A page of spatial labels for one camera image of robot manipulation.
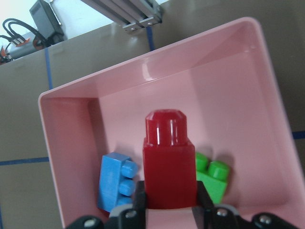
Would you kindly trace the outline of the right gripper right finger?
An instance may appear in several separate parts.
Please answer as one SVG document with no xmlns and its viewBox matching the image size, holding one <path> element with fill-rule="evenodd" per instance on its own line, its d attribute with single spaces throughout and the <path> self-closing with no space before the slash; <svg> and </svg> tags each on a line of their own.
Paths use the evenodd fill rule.
<svg viewBox="0 0 305 229">
<path fill-rule="evenodd" d="M 297 226 L 285 219 L 261 212 L 251 220 L 241 217 L 236 208 L 227 204 L 214 205 L 202 181 L 197 181 L 197 202 L 193 215 L 199 229 L 295 229 Z"/>
</svg>

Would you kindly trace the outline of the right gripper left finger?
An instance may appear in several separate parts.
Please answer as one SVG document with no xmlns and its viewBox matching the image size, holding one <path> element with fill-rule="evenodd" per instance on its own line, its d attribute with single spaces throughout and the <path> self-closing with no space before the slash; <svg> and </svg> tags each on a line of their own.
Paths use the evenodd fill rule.
<svg viewBox="0 0 305 229">
<path fill-rule="evenodd" d="M 144 181 L 137 182 L 134 200 L 130 207 L 119 210 L 107 222 L 95 216 L 87 215 L 76 219 L 68 229 L 145 229 L 146 193 Z"/>
</svg>

